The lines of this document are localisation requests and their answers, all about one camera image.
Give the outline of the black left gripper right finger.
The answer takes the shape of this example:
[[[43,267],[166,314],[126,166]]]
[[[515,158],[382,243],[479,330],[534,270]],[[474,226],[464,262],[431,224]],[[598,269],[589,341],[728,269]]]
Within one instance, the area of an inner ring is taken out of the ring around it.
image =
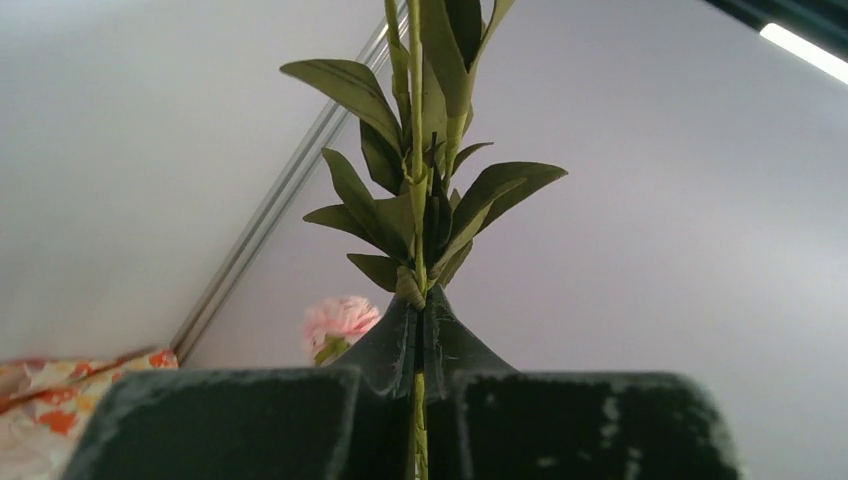
[[[454,314],[422,315],[432,479],[737,479],[711,395],[669,372],[521,372]]]

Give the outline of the orange floral cloth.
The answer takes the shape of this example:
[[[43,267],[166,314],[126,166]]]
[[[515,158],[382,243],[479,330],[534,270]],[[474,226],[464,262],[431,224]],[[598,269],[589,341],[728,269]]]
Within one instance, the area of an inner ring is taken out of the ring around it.
[[[111,359],[34,358],[1,365],[1,477],[57,479],[99,401],[123,376],[176,369],[169,348]]]

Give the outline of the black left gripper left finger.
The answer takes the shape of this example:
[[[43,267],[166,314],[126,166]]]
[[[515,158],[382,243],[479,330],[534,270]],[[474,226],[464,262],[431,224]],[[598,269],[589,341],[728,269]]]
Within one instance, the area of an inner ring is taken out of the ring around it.
[[[394,299],[326,367],[130,373],[67,479],[409,479],[417,315]]]

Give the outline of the pink peony flower stem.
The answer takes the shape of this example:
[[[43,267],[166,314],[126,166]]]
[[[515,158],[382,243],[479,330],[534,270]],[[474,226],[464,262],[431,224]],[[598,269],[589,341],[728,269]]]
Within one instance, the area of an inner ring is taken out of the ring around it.
[[[367,298],[324,299],[305,311],[303,350],[314,366],[327,366],[357,343],[380,319],[380,310]]]

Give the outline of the peach rose flower stem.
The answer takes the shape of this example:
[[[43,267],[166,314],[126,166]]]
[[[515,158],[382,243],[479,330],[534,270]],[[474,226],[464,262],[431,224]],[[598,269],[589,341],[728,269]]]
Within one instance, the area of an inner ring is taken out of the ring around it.
[[[464,137],[479,65],[511,10],[497,1],[406,1],[384,5],[391,87],[343,59],[282,65],[282,74],[326,95],[359,123],[368,170],[362,179],[340,151],[321,152],[338,201],[306,221],[372,247],[349,260],[392,300],[382,319],[309,333],[314,369],[308,395],[329,397],[328,415],[308,418],[307,451],[287,456],[294,479],[358,474],[400,479],[443,476],[458,456],[449,410],[457,378],[513,368],[457,320],[445,290],[474,239],[496,219],[561,179],[561,167],[506,162],[486,167],[465,193],[451,186],[477,151]]]

